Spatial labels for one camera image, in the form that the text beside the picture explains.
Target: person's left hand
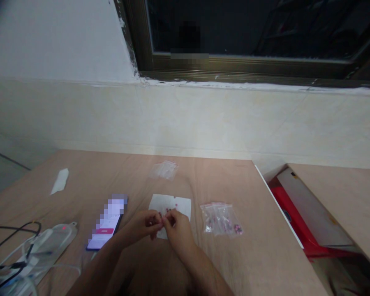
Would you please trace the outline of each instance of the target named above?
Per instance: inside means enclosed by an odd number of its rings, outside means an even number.
[[[155,210],[137,212],[131,220],[117,233],[121,236],[123,247],[128,247],[149,235],[151,240],[163,228],[162,219]]]

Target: dark window glass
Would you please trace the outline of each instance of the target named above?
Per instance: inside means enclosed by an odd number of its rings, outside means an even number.
[[[154,52],[354,59],[370,0],[146,0]]]

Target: person's right hand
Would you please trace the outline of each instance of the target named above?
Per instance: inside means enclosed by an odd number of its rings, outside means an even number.
[[[193,239],[189,218],[173,209],[162,217],[162,222],[169,242],[180,260],[192,260],[197,245]]]

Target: window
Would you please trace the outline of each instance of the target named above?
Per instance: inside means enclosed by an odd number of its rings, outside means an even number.
[[[123,0],[116,5],[142,76],[370,85],[370,0]]]

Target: clear plastic bag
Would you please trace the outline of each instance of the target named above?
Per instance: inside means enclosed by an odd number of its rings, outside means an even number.
[[[201,211],[203,213],[203,221],[204,221],[204,232],[210,233],[213,231],[214,227],[214,218],[212,213],[214,212],[212,204],[204,204],[200,206]]]
[[[218,208],[218,211],[225,234],[228,234],[230,238],[243,234],[243,227],[237,219],[232,205],[221,206]]]
[[[175,162],[165,160],[160,171],[160,176],[167,180],[174,180],[178,171],[178,165]]]
[[[163,167],[163,163],[154,164],[151,171],[149,172],[149,177],[152,179],[158,179],[160,176],[162,167]]]
[[[165,160],[161,163],[154,164],[149,177],[158,179],[159,177],[172,181],[178,171],[178,165],[175,162]]]
[[[223,207],[225,205],[225,203],[222,203],[222,202],[213,202],[211,203],[212,206],[213,206],[213,210],[214,210],[214,228],[213,228],[213,233],[215,236],[217,235],[224,235],[225,234],[225,231],[223,229],[223,220],[222,220],[222,217],[221,217],[221,214],[219,213],[219,208],[220,207]]]

